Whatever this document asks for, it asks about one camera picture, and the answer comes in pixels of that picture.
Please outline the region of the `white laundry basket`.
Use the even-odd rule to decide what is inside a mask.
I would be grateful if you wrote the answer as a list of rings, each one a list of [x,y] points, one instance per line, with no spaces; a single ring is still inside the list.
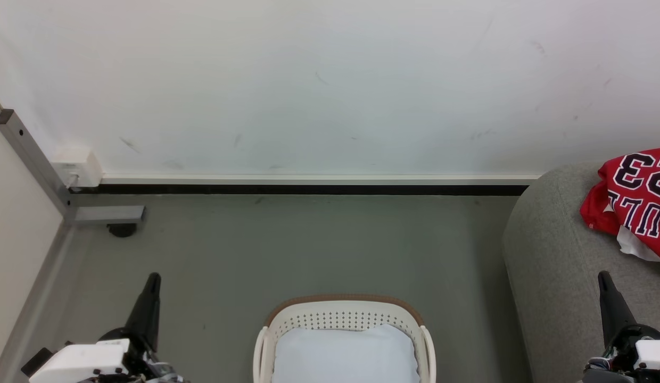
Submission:
[[[381,324],[410,337],[420,383],[436,383],[435,346],[422,315],[406,301],[376,294],[317,294],[277,305],[255,340],[253,383],[271,383],[277,342],[291,329],[364,331]]]

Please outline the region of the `black baseboard strip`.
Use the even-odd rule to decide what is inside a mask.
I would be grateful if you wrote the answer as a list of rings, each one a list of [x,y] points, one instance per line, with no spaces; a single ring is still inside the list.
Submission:
[[[74,195],[434,195],[520,196],[527,185],[132,185],[75,187]]]

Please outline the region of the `white baseboard trim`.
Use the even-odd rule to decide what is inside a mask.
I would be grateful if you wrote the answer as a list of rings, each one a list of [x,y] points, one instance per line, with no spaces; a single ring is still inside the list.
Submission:
[[[521,175],[198,175],[105,173],[101,185],[530,185],[540,174]]]

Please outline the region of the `white wall socket box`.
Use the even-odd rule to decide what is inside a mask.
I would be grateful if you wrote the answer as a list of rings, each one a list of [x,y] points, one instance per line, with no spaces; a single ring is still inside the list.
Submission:
[[[64,148],[50,163],[67,188],[92,188],[101,184],[101,163],[89,148]]]

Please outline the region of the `pale blue folded clothing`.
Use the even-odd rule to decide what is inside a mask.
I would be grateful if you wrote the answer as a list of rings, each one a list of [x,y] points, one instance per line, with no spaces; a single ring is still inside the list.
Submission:
[[[277,342],[271,383],[420,383],[412,339],[391,325],[293,329]]]

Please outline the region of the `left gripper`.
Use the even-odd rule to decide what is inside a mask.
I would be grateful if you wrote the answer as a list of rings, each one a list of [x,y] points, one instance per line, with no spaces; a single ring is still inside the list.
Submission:
[[[169,363],[157,357],[160,322],[161,276],[151,273],[136,299],[125,324],[127,329],[113,329],[101,341],[127,341],[120,368],[111,373],[94,369],[85,383],[187,383]]]

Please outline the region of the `white partition panel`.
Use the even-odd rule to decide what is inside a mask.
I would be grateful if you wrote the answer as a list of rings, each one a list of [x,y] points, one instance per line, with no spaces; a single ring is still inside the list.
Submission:
[[[0,131],[0,361],[61,221]]]

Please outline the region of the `grey fabric sofa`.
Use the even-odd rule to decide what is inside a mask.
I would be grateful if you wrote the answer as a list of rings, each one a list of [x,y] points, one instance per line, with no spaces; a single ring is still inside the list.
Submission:
[[[610,276],[635,319],[660,331],[660,263],[623,254],[579,209],[598,163],[572,163],[534,181],[508,219],[502,252],[533,383],[576,383],[604,351],[597,275]]]

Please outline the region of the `red basketball jersey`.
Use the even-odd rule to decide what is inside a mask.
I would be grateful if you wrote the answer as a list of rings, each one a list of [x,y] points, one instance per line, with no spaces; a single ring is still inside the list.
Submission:
[[[616,238],[623,254],[660,263],[660,148],[609,160],[579,213],[588,228]]]

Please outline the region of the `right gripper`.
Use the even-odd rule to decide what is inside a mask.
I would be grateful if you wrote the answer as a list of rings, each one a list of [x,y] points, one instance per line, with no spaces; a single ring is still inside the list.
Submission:
[[[635,343],[658,339],[660,332],[636,324],[623,295],[608,271],[599,273],[599,304],[605,354],[588,360],[582,383],[660,383],[660,370],[635,369]]]

